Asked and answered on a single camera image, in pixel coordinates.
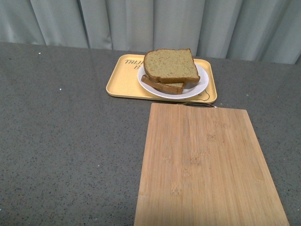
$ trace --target countertop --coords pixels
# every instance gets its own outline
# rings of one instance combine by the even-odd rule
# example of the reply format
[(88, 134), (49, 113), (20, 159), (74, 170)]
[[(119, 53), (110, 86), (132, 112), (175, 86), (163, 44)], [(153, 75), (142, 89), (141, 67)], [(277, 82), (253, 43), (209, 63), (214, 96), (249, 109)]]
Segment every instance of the countertop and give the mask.
[[(0, 225), (133, 225), (153, 101), (107, 94), (124, 54), (143, 53), (0, 42)], [(205, 60), (299, 226), (301, 65)]]

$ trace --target toast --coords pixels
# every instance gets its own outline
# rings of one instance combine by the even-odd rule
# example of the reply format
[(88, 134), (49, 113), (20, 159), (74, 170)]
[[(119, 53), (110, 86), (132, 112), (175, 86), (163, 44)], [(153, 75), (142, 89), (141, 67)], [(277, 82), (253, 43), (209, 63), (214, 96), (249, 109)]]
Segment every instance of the toast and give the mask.
[(172, 94), (182, 94), (185, 83), (162, 83), (151, 81), (147, 75), (143, 75), (141, 81), (149, 86)]
[(189, 48), (149, 51), (143, 60), (149, 80), (162, 83), (199, 82), (197, 67)]

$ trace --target yellow tray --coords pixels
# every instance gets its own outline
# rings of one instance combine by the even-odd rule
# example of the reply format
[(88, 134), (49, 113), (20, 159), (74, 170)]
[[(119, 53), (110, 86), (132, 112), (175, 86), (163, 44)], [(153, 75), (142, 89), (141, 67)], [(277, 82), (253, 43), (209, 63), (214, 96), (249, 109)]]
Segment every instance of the yellow tray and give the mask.
[(186, 99), (167, 99), (158, 97), (146, 91), (138, 81), (138, 69), (143, 65), (144, 55), (127, 54), (119, 58), (115, 69), (109, 79), (106, 90), (108, 94), (114, 97), (163, 100), (176, 102), (196, 102), (213, 103), (217, 99), (217, 93), (211, 65), (206, 60), (194, 59), (194, 62), (200, 65), (209, 76), (207, 88), (200, 94)]

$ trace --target curtain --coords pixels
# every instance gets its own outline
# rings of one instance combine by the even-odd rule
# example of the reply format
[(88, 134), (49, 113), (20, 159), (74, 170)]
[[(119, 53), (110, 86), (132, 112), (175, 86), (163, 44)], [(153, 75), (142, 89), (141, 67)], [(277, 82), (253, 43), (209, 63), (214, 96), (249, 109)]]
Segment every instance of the curtain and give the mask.
[(0, 41), (301, 64), (301, 1), (0, 0)]

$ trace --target bamboo cutting board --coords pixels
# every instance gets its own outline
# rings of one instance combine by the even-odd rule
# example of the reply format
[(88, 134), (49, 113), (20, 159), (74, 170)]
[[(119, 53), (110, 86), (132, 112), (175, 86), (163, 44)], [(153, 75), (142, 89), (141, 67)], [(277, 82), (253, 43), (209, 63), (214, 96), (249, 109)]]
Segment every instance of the bamboo cutting board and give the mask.
[(135, 226), (289, 225), (246, 110), (152, 104)]

